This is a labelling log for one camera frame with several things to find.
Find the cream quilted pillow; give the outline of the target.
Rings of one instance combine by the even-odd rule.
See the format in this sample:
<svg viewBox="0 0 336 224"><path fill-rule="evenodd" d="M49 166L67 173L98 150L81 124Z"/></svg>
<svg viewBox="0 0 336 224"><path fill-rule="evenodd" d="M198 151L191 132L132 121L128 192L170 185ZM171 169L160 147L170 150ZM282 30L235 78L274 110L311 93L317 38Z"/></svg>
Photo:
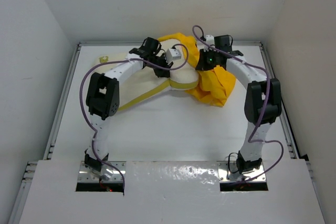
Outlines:
<svg viewBox="0 0 336 224"><path fill-rule="evenodd" d="M181 44L176 39L168 39L161 42L162 48L167 50L174 44ZM100 63L123 60L127 52L100 54L94 61L93 66ZM95 72L105 73L117 64L105 65L97 68ZM196 70L186 63L181 69L171 71L169 78L159 78L154 69L144 68L133 74L123 84L120 84L119 111L129 109L160 93L176 90L184 91L195 88L198 85L199 75Z"/></svg>

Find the yellow pillowcase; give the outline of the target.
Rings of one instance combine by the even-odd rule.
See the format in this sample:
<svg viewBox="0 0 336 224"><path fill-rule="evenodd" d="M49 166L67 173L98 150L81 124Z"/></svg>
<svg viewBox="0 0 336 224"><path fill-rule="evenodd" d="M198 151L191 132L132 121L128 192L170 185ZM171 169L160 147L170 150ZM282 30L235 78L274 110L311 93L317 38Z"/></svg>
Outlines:
<svg viewBox="0 0 336 224"><path fill-rule="evenodd" d="M183 58L187 64L179 70L170 73L170 87L173 90L185 91L201 103L223 107L232 93L236 78L220 66L213 70L196 70L200 58L196 40L192 36L181 33L165 35L158 38L160 42L176 42L185 45L182 49Z"/></svg>

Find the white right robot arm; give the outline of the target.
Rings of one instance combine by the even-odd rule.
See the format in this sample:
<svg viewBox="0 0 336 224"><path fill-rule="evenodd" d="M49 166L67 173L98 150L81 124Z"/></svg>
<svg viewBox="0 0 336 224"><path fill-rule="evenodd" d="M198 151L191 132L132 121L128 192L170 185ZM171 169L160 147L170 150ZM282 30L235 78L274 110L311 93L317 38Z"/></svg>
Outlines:
<svg viewBox="0 0 336 224"><path fill-rule="evenodd" d="M248 127L236 166L241 174L251 172L260 167L267 132L282 112L280 81L271 78L265 68L248 63L239 50L232 50L229 35L202 35L199 40L204 48L200 50L196 69L222 67L246 89L244 113Z"/></svg>

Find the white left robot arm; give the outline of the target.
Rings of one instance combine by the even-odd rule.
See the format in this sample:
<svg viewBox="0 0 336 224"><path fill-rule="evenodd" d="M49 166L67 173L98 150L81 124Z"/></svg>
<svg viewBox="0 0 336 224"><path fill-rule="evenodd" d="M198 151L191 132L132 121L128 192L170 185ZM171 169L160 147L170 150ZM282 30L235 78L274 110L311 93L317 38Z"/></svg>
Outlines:
<svg viewBox="0 0 336 224"><path fill-rule="evenodd" d="M159 56L161 43L146 38L139 48L131 49L121 60L99 63L92 67L80 84L80 107L85 121L93 130L89 148L85 151L85 165L101 173L104 166L119 170L108 162L107 138L103 127L107 119L116 114L120 106L120 85L132 75L152 68L158 77L169 77L173 62L166 53Z"/></svg>

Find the white front cover board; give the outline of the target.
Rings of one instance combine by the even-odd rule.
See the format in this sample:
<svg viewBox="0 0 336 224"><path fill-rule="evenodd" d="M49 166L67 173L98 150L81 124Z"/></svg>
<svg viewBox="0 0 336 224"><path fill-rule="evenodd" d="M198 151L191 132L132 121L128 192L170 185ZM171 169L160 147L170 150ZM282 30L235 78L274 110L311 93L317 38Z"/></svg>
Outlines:
<svg viewBox="0 0 336 224"><path fill-rule="evenodd" d="M303 160L266 191L222 192L214 162L127 162L125 192L77 192L78 161L40 161L21 223L323 223Z"/></svg>

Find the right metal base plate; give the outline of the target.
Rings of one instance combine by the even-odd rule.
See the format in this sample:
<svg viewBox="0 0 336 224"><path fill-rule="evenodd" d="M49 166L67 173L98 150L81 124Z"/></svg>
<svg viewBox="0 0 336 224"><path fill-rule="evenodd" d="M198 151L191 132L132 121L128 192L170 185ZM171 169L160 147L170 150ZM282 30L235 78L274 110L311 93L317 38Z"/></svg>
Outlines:
<svg viewBox="0 0 336 224"><path fill-rule="evenodd" d="M266 175L264 174L264 166L254 168L248 172L240 173L236 167L236 163L230 161L230 170L228 168L228 161L217 162L218 178L220 183L235 183L246 181L248 183L265 183Z"/></svg>

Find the metal base plate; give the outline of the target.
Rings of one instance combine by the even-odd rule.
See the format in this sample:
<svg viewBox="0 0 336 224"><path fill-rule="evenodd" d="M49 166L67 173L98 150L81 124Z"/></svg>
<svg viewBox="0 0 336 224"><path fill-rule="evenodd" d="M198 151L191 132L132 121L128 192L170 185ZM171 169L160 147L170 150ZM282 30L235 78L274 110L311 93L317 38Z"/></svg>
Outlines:
<svg viewBox="0 0 336 224"><path fill-rule="evenodd" d="M230 170L228 168L228 161L217 162L218 178L220 183L235 183L246 181L248 183L265 183L266 175L264 174L264 166L254 168L248 172L240 173L236 167L236 163L230 161Z"/></svg>
<svg viewBox="0 0 336 224"><path fill-rule="evenodd" d="M112 163L116 168L120 168L120 172L110 166L103 165L101 171L98 172L88 165L81 162L79 166L79 173L77 177L78 183L98 183L99 179L103 183L123 183L123 176L125 176L126 164L124 162L114 162Z"/></svg>

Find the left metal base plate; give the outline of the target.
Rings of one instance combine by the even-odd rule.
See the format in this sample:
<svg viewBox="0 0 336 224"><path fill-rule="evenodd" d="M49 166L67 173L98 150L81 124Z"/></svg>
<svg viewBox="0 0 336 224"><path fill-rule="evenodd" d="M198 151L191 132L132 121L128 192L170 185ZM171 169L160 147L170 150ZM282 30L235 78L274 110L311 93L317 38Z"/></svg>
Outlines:
<svg viewBox="0 0 336 224"><path fill-rule="evenodd" d="M116 168L120 168L120 172L110 166L103 165L101 171L98 172L88 165L81 162L79 166L79 173L77 177L78 183L98 183L99 179L103 183L123 183L123 176L125 176L126 164L124 162L114 162L112 163Z"/></svg>

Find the aluminium table frame rail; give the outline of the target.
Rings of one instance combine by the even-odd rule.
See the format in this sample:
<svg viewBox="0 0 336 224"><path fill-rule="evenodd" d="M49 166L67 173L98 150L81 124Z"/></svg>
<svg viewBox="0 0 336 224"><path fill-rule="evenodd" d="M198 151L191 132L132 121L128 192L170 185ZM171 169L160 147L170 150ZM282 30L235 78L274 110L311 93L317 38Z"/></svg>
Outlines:
<svg viewBox="0 0 336 224"><path fill-rule="evenodd" d="M129 49L130 45L89 44L78 48L70 64L45 155L42 160L29 165L10 223L21 223L23 209L40 161L81 162L91 132L80 112L78 102L80 81L100 54ZM236 84L223 108L198 103L180 91L169 91L140 103L113 117L109 137L110 158L123 161L125 164L127 162L217 164L229 153L238 151L243 143L247 126L243 112L244 99L244 87ZM284 118L280 118L272 126L268 138L276 139L277 143L265 145L263 149L266 166L271 166L278 158L282 146L285 147L285 153L281 162L302 160L291 157L289 148L291 134Z"/></svg>

